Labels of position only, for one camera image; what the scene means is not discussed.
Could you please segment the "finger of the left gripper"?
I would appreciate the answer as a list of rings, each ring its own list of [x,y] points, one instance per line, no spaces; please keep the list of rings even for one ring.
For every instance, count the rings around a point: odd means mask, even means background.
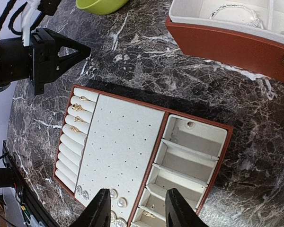
[[[89,57],[91,48],[57,32],[49,32],[49,34],[55,41],[50,78],[57,80],[71,67]],[[58,53],[62,47],[73,49],[75,52],[61,57]]]

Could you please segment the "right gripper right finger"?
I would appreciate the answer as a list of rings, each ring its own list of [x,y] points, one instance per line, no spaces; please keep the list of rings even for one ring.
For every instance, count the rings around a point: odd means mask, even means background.
[[[166,192],[165,213],[167,227],[208,227],[176,188]]]

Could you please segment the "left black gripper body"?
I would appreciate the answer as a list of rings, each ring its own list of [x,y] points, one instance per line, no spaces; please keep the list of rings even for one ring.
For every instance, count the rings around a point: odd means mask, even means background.
[[[54,32],[47,28],[40,28],[30,36],[30,80],[35,95],[44,93],[44,85],[54,82],[58,67],[58,47],[54,39]]]

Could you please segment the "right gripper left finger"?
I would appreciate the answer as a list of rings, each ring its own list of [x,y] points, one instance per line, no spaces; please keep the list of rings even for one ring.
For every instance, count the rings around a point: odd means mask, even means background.
[[[73,222],[74,227],[109,227],[111,198],[109,189],[100,189],[82,214]]]

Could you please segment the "red jewelry tray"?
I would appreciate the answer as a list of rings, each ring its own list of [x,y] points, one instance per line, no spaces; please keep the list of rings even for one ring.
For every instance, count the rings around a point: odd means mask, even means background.
[[[193,128],[186,127],[188,121],[194,122]],[[111,210],[128,227],[163,227],[169,189],[178,189],[194,212],[200,212],[232,132],[228,125],[74,85],[53,175],[83,206],[99,189],[116,189]],[[89,193],[89,200],[76,193],[77,185]],[[126,208],[116,204],[122,197]]]

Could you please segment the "red jewelry box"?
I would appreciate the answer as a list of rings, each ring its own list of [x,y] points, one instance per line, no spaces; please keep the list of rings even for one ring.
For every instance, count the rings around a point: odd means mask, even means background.
[[[226,4],[257,12],[265,29],[209,19]],[[174,0],[166,27],[181,51],[284,83],[284,0]]]

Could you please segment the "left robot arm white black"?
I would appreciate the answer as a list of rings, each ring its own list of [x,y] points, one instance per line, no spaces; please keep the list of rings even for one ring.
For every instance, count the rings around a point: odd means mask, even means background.
[[[15,5],[10,0],[0,16],[0,31]],[[0,92],[11,82],[30,79],[34,94],[44,93],[71,67],[89,57],[91,49],[47,28],[43,18],[57,11],[59,0],[28,0],[10,18],[8,28],[16,38],[0,40]]]

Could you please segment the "pearl earring framed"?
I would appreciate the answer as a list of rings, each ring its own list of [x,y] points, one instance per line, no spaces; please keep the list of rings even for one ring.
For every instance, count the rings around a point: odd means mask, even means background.
[[[117,218],[115,220],[116,227],[127,227],[127,222],[123,218]]]
[[[116,219],[117,219],[117,217],[116,217],[115,212],[114,212],[114,211],[111,211],[111,212],[110,212],[110,221],[111,221],[111,223],[115,223],[115,222],[116,222]]]

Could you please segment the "crystal stud earring lower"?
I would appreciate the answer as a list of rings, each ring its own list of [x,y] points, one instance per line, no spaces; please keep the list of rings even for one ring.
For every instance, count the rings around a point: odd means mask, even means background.
[[[84,190],[81,195],[85,200],[89,200],[89,193],[86,190]]]

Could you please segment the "pearl earring framed right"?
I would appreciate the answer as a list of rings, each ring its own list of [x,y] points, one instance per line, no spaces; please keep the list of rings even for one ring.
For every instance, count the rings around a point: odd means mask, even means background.
[[[117,218],[115,220],[116,227],[127,227],[127,222],[123,218]]]

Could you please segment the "pearl earring single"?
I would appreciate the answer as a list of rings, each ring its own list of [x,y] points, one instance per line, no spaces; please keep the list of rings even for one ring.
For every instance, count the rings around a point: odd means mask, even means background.
[[[116,189],[110,189],[110,198],[112,200],[115,200],[118,198],[118,192]]]

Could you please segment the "gold stud earring right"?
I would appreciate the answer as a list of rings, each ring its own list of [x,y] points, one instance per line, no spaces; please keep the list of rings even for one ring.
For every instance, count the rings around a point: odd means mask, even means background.
[[[149,212],[144,212],[143,214],[147,217],[150,217],[150,218],[156,218],[156,216],[154,216],[153,214],[151,214]]]

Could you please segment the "crystal stud earring upper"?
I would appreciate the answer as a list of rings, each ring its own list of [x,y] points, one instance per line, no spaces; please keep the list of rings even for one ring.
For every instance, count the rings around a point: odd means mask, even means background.
[[[77,186],[76,186],[76,193],[77,193],[78,195],[82,195],[82,187],[81,187],[80,185],[77,185]]]

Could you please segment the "green bowl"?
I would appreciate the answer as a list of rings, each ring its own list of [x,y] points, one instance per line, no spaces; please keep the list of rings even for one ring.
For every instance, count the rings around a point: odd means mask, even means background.
[[[76,0],[76,7],[85,12],[96,15],[108,15],[121,7],[129,0]]]

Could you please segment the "silver bangle lower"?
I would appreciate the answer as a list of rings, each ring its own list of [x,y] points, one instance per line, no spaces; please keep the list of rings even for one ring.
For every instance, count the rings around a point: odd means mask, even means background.
[[[257,12],[244,5],[226,4],[219,6],[211,13],[209,19],[241,23],[249,27],[265,29]]]

